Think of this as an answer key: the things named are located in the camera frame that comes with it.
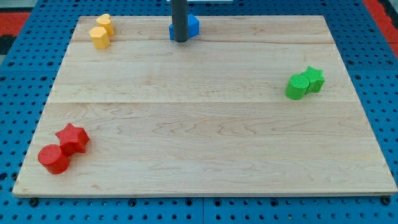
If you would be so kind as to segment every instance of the wood grain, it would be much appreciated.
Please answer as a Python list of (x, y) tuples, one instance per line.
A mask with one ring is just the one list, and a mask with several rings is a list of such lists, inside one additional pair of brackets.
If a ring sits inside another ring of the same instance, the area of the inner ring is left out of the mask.
[[(168, 17), (113, 17), (96, 50), (81, 17), (14, 186), (18, 197), (388, 195), (396, 184), (321, 16), (199, 17), (169, 41)], [(307, 66), (325, 85), (284, 95)], [(68, 122), (86, 154), (38, 163)]]

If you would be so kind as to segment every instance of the red block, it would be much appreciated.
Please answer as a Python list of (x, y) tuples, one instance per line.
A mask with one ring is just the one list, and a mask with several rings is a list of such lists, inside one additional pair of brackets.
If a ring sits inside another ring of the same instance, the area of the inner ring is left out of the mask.
[(51, 173), (60, 174), (69, 166), (69, 158), (56, 144), (45, 146), (38, 155), (39, 162)]
[(71, 123), (55, 133), (60, 140), (60, 147), (66, 156), (74, 153), (85, 153), (86, 144), (90, 140), (84, 128), (76, 128)]

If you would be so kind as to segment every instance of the toy block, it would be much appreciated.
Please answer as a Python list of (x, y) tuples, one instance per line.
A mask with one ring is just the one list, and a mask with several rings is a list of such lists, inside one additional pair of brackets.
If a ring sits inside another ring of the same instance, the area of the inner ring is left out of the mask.
[(96, 49), (105, 49), (111, 45), (108, 33), (104, 27), (94, 27), (89, 33)]
[(37, 157), (39, 162), (51, 174), (60, 174), (69, 166), (69, 158), (63, 153), (61, 147), (56, 144), (43, 147)]
[(319, 93), (322, 88), (325, 79), (322, 76), (323, 70), (314, 69), (311, 66), (308, 66), (307, 70), (302, 73), (303, 76), (307, 77), (310, 86), (307, 88), (305, 94), (308, 93)]
[[(189, 38), (199, 35), (199, 31), (200, 31), (199, 26), (200, 26), (199, 20), (193, 14), (189, 14), (188, 15), (188, 37)], [(170, 40), (174, 40), (173, 24), (171, 24), (169, 26), (169, 34), (170, 34)]]
[(97, 21), (98, 26), (104, 27), (106, 29), (108, 36), (114, 35), (114, 28), (113, 28), (111, 16), (109, 14), (103, 14), (102, 16), (99, 16), (99, 18), (97, 18), (96, 21)]
[(60, 140), (60, 147), (66, 156), (70, 156), (74, 153), (85, 153), (86, 144), (90, 140), (84, 128), (76, 128), (71, 123), (55, 133)]
[(292, 75), (285, 94), (292, 100), (299, 100), (304, 97), (307, 88), (310, 86), (310, 81), (303, 75)]

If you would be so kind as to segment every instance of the blue pegboard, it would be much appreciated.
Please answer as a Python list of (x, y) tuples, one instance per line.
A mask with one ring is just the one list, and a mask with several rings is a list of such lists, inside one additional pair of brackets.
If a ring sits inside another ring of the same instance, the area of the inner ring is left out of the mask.
[[(398, 61), (359, 0), (190, 4), (194, 15), (323, 15), (398, 177)], [(79, 16), (168, 16), (164, 0), (39, 0), (0, 67), (0, 223), (398, 223), (398, 197), (19, 199), (12, 186)]]

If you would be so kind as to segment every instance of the green cylinder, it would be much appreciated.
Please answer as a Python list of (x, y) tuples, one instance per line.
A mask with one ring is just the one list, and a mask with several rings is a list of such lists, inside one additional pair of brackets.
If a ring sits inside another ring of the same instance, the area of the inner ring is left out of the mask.
[(292, 75), (289, 84), (285, 90), (285, 94), (292, 100), (299, 100), (304, 97), (310, 81), (303, 75)]

